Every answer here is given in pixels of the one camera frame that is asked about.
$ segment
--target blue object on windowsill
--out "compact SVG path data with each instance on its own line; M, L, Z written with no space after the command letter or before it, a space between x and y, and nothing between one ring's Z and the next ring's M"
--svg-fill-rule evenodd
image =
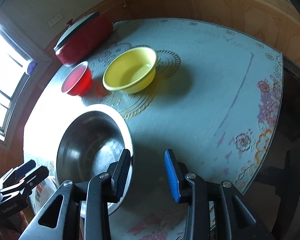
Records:
M34 60L31 61L28 65L26 74L31 75L31 73L33 72L33 70L35 69L35 67L37 66L38 63L36 63Z

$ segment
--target red pot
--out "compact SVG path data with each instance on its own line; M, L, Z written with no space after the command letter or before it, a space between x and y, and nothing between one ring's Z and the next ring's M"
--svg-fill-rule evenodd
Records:
M75 23L71 19L67 25L69 28L54 48L58 59L67 66L87 56L113 30L112 23L99 12L89 14Z

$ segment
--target yellow plastic bowl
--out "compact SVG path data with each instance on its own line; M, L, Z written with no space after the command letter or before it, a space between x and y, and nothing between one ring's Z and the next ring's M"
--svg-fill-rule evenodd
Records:
M137 93L154 79L157 54L153 49L130 49L115 58L103 75L103 85L109 91Z

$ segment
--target window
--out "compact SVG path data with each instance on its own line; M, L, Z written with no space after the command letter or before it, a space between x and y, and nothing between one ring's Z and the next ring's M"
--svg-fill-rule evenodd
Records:
M0 25L0 135L5 135L12 110L25 85L32 61Z

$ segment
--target pot lid knob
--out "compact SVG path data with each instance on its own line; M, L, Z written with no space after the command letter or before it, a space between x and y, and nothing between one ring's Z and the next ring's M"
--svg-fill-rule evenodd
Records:
M68 22L65 24L65 26L68 26L68 28L69 28L72 24L74 24L73 19L71 19L70 21L68 21Z

